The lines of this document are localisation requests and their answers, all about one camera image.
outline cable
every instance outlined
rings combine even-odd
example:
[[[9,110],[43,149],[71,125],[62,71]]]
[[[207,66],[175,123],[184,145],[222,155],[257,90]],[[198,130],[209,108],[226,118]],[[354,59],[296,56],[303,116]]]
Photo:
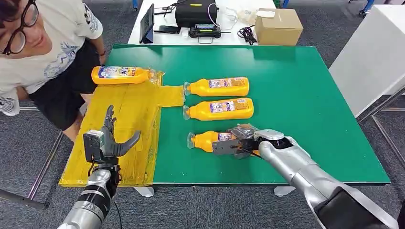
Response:
[[[250,45],[253,45],[253,43],[257,42],[256,38],[253,35],[252,29],[251,29],[253,26],[254,25],[244,27],[238,31],[238,36],[243,38],[245,40],[245,42],[248,42]]]
[[[173,3],[170,6],[162,7],[162,9],[165,10],[163,17],[166,17],[167,10],[170,10],[172,12],[179,4],[185,3],[187,1],[188,0],[183,0],[183,1],[180,1],[180,2]]]
[[[212,5],[215,5],[215,7],[217,7],[215,3],[211,3],[210,5],[208,5],[208,17],[210,17],[211,22],[212,22],[215,26],[221,28],[221,27],[220,27],[217,23],[215,23],[214,20],[211,18],[210,7],[211,7]]]
[[[214,20],[213,20],[213,18],[211,17],[211,14],[210,14],[210,7],[211,7],[212,5],[215,5],[215,7],[217,7],[217,5],[216,5],[215,3],[211,3],[210,5],[208,5],[208,17],[210,17],[211,22],[212,22],[216,27],[221,28],[220,25],[217,24],[217,23],[215,23]],[[229,29],[225,29],[225,30],[231,30],[231,29],[234,28],[234,26],[235,26],[236,23],[238,22],[238,16],[237,16],[236,10],[231,9],[231,8],[228,8],[228,7],[226,7],[226,8],[227,8],[228,10],[232,10],[232,11],[235,12],[235,15],[225,14],[225,15],[228,16],[228,17],[234,17],[235,23],[234,23]]]
[[[225,14],[225,15],[228,16],[228,17],[234,17],[235,23],[233,23],[233,25],[232,25],[229,29],[226,29],[226,30],[231,30],[231,29],[234,28],[234,26],[236,25],[236,23],[238,23],[238,20],[239,20],[239,18],[238,18],[238,12],[237,12],[236,10],[234,10],[234,9],[229,8],[229,7],[226,7],[226,9],[227,9],[227,10],[230,10],[230,11],[233,11],[233,12],[235,13],[235,15],[227,14],[227,13]]]
[[[253,156],[256,156],[256,157],[258,157],[258,158],[260,158],[260,159],[263,159],[261,156],[259,156],[259,155],[255,154],[255,153],[253,153],[253,152],[250,151],[250,150],[247,150],[247,149],[245,149],[245,148],[243,148],[243,147],[240,147],[240,146],[231,146],[231,149],[241,149],[241,150],[243,150],[243,151],[245,151],[245,152],[247,152],[247,153],[250,153],[250,155],[253,155]]]
[[[119,213],[118,206],[117,206],[117,204],[115,203],[115,201],[114,201],[114,205],[115,205],[115,208],[117,209],[117,212],[118,212],[118,218],[119,218],[119,228],[121,228],[121,229],[122,229],[121,215],[120,215],[120,213]]]

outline smartphone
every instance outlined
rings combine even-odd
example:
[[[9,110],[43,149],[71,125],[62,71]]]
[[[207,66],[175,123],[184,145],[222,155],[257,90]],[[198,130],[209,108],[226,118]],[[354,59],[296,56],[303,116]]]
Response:
[[[180,34],[181,27],[161,25],[158,30],[154,32],[170,33],[170,34]]]

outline bottle label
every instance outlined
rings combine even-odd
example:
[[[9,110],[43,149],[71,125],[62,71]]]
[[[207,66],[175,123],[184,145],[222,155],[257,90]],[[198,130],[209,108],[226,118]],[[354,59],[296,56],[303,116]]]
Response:
[[[220,87],[232,87],[232,86],[243,86],[245,84],[243,78],[230,78],[230,79],[218,79],[210,80],[210,88],[220,88]]]
[[[231,133],[218,133],[218,141],[228,141],[232,140]]]
[[[100,67],[98,77],[103,79],[127,78],[135,76],[135,67]]]
[[[210,103],[211,113],[244,110],[247,108],[249,108],[249,104],[247,103],[246,99],[235,99],[222,103]]]

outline human arm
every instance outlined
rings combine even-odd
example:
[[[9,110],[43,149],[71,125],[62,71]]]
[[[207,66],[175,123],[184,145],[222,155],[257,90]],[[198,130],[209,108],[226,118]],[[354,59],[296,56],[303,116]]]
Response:
[[[100,64],[104,65],[107,59],[107,52],[106,48],[104,47],[103,35],[100,35],[96,39],[88,39],[88,40],[96,47],[97,52],[100,55]]]
[[[95,47],[100,55],[100,63],[104,64],[106,60],[106,49],[103,40],[103,25],[92,13],[89,7],[80,0],[72,0],[73,9],[76,13],[78,36],[86,37]]]

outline hand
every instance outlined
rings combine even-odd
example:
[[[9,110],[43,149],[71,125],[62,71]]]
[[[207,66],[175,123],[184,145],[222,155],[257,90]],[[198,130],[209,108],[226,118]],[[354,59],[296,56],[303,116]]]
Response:
[[[100,64],[104,65],[106,64],[107,61],[107,52],[104,51],[104,53],[100,54]]]

